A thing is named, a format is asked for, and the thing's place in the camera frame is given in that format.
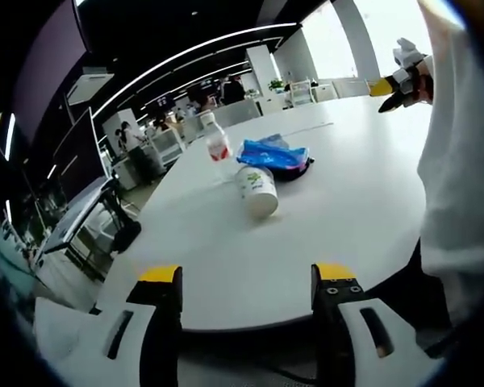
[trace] computer monitor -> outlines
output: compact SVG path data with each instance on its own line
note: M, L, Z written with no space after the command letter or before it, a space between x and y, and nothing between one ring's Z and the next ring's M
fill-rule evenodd
M68 203L91 183L106 177L91 110L75 122L54 153L54 173Z

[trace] desk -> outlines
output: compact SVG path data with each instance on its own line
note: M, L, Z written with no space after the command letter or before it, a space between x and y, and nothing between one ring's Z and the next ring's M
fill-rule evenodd
M400 270L419 238L425 197L416 168L432 108L379 114L383 101L337 99L226 130L235 148L281 132L316 159L278 186L277 213L261 224L233 183L217 182L204 140L195 141L141 211L143 230L113 263L98 308L125 301L147 268L179 264L184 329L254 329L311 314L316 261L349 266L365 289Z
M97 278L104 281L104 276L99 273L81 253L72 245L72 240L79 232L88 215L95 206L100 202L104 202L106 208L114 211L119 219L119 222L124 226L132 222L132 220L123 211L122 207L113 198L111 191L114 189L113 181L107 177L100 177L92 182L82 192L77 195L70 203L69 209L63 218L54 228L52 234L43 243L43 254L56 252L64 248L68 249L69 259L77 267L86 267L89 272L93 273L90 279Z
M44 243L43 253L56 252L68 247L70 241L86 220L86 217L97 205L109 182L106 177L100 177L82 190L68 204L68 211L60 219L52 234Z

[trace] white pillar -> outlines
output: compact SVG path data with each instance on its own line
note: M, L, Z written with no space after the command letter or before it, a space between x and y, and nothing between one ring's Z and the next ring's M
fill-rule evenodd
M260 85L258 84L258 80L254 72L242 74L240 76L240 82L242 82L242 86L244 87L245 91L253 89L261 93Z
M373 44L357 5L353 0L344 0L333 2L333 8L336 10L348 37L358 77L371 81L379 79L380 70L378 69L377 57L374 54Z
M278 78L273 62L271 61L271 54L266 45L248 48L247 50L249 62L251 63L252 71L257 77L258 85L262 95L272 97L274 92L269 90L269 83L273 79Z
M303 29L297 30L280 46L274 59L285 82L319 79Z
M121 150L119 148L119 141L115 135L115 131L120 129L122 122L124 121L127 121L133 130L138 130L138 123L136 122L136 117L131 109L117 111L102 125L104 128L104 134L107 136L107 140L110 142L111 147L117 155L121 153Z

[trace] cable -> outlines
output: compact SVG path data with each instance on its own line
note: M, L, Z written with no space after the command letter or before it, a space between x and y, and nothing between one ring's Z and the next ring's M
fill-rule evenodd
M141 212L141 209L140 209L140 208L138 208L138 206L135 206L135 203L128 202L126 199L124 199L124 198L120 198L120 201L122 201L122 200L123 200L123 202L124 202L124 203L128 204L129 206L133 206L133 207L135 207L135 209L136 209L138 212Z
M253 360L251 361L251 363L266 371L270 371L270 372L276 373L277 375L286 377L287 379L291 379L292 381L297 381L298 383L303 383L304 385L317 385L317 379L311 379L309 377L301 377L299 375L296 375L295 373L276 367L275 365L267 364L263 360Z
M215 353L209 353L209 355L212 355L213 357L217 357L221 360L238 360L242 361L245 363L249 363L254 365L255 367L264 369L265 371L269 371L272 373L276 373L277 375L280 375L282 377L286 377L287 379L291 379L292 381L297 381L298 383L303 383L304 385L317 385L317 379L311 379L309 377L301 377L299 375L296 375L295 373L292 373L290 371L286 371L285 369L279 368L273 364L269 364L264 360L246 360L246 359L240 359L236 358L234 359L230 355L226 354L215 354Z

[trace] paper cup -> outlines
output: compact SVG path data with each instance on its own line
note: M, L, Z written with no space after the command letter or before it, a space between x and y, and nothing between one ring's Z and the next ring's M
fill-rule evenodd
M243 167L236 174L236 182L253 218L267 218L276 211L276 187L273 174L267 168Z

